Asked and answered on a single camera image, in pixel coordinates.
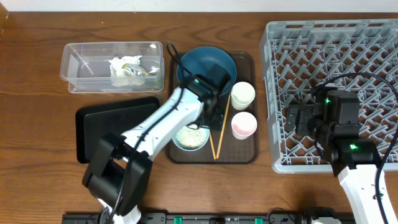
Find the wooden chopstick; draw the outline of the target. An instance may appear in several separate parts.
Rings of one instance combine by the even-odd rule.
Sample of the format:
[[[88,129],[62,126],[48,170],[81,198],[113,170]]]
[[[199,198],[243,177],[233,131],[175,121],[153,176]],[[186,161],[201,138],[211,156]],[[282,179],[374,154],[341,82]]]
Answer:
[[[210,146],[211,146],[213,159],[216,160],[217,158],[216,158],[215,146],[214,146],[214,142],[213,142],[213,138],[212,138],[212,134],[211,134],[210,130],[209,130],[209,140],[210,140]]]
[[[225,126],[226,126],[226,120],[228,117],[230,101],[231,101],[231,94],[229,94],[227,104],[226,104],[226,109],[225,109],[225,113],[224,113],[224,117],[223,117],[224,119],[223,119],[223,124],[222,124],[221,132],[220,132],[218,148],[217,148],[217,152],[216,152],[216,159],[219,159],[219,156],[220,156],[220,151],[221,151],[221,146],[222,146],[222,142],[223,142],[223,136],[224,136]]]

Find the pink cup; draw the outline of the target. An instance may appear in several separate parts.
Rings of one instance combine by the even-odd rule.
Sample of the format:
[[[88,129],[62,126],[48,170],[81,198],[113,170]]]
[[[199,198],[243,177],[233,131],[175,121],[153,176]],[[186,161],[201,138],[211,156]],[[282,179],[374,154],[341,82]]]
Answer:
[[[238,140],[243,140],[254,134],[257,129],[256,117],[248,112],[239,112],[231,120],[233,136]]]

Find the cream white cup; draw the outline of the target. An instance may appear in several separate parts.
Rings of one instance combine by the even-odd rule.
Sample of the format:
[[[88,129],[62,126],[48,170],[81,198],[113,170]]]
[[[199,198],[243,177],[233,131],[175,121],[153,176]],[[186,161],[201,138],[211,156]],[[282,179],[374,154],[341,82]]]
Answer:
[[[236,110],[245,110],[256,95],[254,87],[248,82],[238,82],[231,89],[231,104]]]

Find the dark blue plate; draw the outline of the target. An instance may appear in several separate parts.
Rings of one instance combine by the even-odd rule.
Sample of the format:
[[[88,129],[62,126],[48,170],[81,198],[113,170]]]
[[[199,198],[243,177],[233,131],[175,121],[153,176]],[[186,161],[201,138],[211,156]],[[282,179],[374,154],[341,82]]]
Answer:
[[[213,83],[229,80],[220,90],[220,96],[227,95],[235,84],[237,68],[232,56],[223,49],[211,46],[197,47],[181,57],[182,65],[194,75],[201,75]]]

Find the green yellow snack wrapper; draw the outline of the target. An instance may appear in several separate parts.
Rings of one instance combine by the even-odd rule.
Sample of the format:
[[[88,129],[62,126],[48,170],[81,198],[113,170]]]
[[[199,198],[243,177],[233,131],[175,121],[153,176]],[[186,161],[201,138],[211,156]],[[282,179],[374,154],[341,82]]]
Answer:
[[[130,77],[146,77],[149,75],[149,72],[147,72],[145,69],[132,63],[125,63],[122,66],[122,70],[125,75]]]

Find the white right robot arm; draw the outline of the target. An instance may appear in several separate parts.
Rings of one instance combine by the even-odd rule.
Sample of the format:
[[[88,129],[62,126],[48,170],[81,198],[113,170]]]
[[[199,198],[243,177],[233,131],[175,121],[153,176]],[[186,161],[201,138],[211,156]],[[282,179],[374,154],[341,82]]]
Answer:
[[[286,130],[314,139],[345,191],[356,223],[397,223],[376,144],[359,135],[357,94],[326,86],[313,96],[312,105],[289,106]]]

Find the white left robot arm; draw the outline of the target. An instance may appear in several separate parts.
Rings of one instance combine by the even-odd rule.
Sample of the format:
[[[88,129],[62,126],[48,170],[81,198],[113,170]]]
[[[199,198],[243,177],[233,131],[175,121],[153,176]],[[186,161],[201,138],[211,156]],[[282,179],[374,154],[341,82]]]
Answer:
[[[99,140],[83,185],[103,205],[105,223],[137,223],[153,160],[185,126],[211,129],[221,123],[217,102],[231,75],[214,65],[206,75],[189,74],[172,96],[141,124]]]

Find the grey plastic dishwasher rack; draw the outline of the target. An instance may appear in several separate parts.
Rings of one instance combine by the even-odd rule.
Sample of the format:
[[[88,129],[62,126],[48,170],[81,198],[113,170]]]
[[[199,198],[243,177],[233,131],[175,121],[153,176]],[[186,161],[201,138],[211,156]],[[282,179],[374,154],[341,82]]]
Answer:
[[[360,136],[372,139],[397,169],[397,21],[275,21],[260,41],[267,96],[271,166],[276,173],[326,173],[313,139],[285,131],[290,105],[311,105],[310,90],[335,78],[337,87],[357,93]]]

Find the black waste tray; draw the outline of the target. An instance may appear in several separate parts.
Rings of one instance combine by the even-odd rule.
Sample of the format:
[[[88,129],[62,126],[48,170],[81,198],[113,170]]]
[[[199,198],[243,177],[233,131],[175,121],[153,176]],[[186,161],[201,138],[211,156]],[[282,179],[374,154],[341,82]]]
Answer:
[[[75,113],[77,161],[88,163],[104,135],[119,136],[143,122],[159,106],[156,97],[148,96],[78,109]]]

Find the clear plastic waste bin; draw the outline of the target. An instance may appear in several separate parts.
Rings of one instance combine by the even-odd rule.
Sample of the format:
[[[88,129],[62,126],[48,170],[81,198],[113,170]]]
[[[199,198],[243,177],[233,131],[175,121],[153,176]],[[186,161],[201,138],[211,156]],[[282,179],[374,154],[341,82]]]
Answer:
[[[109,60],[141,55],[140,66],[149,75],[142,85],[112,86]],[[164,88],[163,45],[158,41],[84,42],[67,44],[63,51],[60,78],[69,82],[72,93],[138,93]]]

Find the brown serving tray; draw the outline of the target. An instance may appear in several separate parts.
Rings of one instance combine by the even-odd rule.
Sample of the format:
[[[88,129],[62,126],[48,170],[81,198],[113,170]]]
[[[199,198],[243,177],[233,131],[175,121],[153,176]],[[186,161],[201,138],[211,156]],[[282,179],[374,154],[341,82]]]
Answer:
[[[255,85],[255,69],[254,59],[246,52],[228,52],[233,58],[237,68],[236,82],[248,82],[253,87]],[[177,86],[177,66],[174,62],[170,63],[173,66],[173,71],[170,72],[170,94]],[[176,164],[250,164],[255,161],[259,154],[258,133],[243,140],[238,140],[233,136],[231,120],[234,115],[239,112],[231,105],[232,98],[229,102],[227,119],[224,126],[223,139],[221,142],[221,149],[219,150],[218,159],[214,159],[213,150],[210,139],[206,144],[196,151],[184,151],[180,149],[173,141],[165,148],[167,157]],[[254,100],[244,111],[256,116],[256,101]],[[211,130],[211,137],[213,139],[215,153],[218,152],[218,143],[221,131]]]

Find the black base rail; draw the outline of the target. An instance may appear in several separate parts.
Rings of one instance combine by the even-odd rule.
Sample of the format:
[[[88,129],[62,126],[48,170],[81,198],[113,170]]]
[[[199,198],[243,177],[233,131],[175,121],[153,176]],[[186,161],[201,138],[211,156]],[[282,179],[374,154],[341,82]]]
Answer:
[[[130,220],[129,217],[114,217],[113,223],[140,224],[289,224],[289,223],[356,223],[350,214],[336,213],[332,208],[308,208],[301,213],[292,213],[283,208],[273,208],[267,214],[238,215],[227,214],[182,214],[182,213],[141,213]]]

